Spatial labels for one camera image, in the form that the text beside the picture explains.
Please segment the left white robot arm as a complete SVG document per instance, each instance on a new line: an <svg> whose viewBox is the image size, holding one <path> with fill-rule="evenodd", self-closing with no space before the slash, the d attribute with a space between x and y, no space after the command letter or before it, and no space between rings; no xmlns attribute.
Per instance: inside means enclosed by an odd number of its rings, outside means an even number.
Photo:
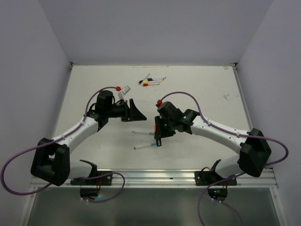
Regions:
<svg viewBox="0 0 301 226"><path fill-rule="evenodd" d="M31 166L31 174L50 184L61 186L68 179L94 184L100 177L97 165L86 160L72 163L71 153L87 138L99 132L110 118L122 122L145 121L147 118L135 106L133 99L114 103L111 91L95 94L96 103L86 107L83 118L65 133L53 139L39 141Z"/></svg>

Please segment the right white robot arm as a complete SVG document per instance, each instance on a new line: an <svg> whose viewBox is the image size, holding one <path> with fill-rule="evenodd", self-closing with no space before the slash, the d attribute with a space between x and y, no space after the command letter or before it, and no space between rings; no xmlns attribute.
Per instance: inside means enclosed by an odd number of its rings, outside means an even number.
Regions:
<svg viewBox="0 0 301 226"><path fill-rule="evenodd" d="M201 136L224 145L235 152L225 160L217 160L208 171L195 172L196 184L220 185L230 176L245 173L258 178L271 155L271 149L263 133L258 129L251 131L234 129L222 124L214 125L200 113L191 109L182 112L171 102L158 101L158 116L155 117L154 138L156 145L161 140L172 137L176 132Z"/></svg>

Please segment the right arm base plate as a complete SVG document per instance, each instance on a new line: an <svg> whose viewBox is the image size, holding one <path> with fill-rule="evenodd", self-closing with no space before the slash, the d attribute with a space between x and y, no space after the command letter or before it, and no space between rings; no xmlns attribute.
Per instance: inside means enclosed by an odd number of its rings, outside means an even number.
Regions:
<svg viewBox="0 0 301 226"><path fill-rule="evenodd" d="M195 171L194 179L195 179L196 186L208 186L215 182L223 180L222 177L220 177L215 172L211 172L211 171ZM225 186L225 185L236 186L237 180L230 179L229 181L220 182L216 185L217 186Z"/></svg>

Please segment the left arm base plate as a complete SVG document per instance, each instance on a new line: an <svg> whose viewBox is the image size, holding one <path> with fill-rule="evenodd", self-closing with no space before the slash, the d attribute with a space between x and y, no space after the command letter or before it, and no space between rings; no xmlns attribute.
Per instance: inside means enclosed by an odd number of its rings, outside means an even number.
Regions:
<svg viewBox="0 0 301 226"><path fill-rule="evenodd" d="M97 177L96 179L72 179L70 184L73 186L111 186L112 173L109 170L98 171L90 173L88 178Z"/></svg>

